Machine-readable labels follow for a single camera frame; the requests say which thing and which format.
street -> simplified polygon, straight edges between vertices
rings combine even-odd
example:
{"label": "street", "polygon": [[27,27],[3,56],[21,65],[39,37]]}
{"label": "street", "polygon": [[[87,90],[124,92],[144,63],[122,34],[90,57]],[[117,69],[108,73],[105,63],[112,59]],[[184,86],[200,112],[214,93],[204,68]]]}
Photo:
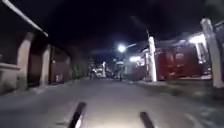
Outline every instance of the street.
{"label": "street", "polygon": [[84,80],[45,91],[0,97],[0,128],[66,128],[79,102],[87,104],[81,128],[223,128],[224,109],[113,80]]}

wall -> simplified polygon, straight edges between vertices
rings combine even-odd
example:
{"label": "wall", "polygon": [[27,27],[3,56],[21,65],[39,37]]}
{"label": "wall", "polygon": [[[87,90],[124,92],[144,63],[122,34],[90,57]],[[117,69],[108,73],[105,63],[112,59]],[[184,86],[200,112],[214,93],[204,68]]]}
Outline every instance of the wall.
{"label": "wall", "polygon": [[52,47],[50,65],[50,83],[63,83],[70,80],[70,57],[65,52]]}
{"label": "wall", "polygon": [[17,88],[18,48],[32,27],[0,2],[0,93]]}
{"label": "wall", "polygon": [[194,45],[166,48],[156,55],[158,79],[178,79],[202,75]]}
{"label": "wall", "polygon": [[29,57],[28,87],[39,86],[42,69],[41,55],[31,53]]}
{"label": "wall", "polygon": [[15,65],[0,63],[0,94],[17,88],[19,68]]}

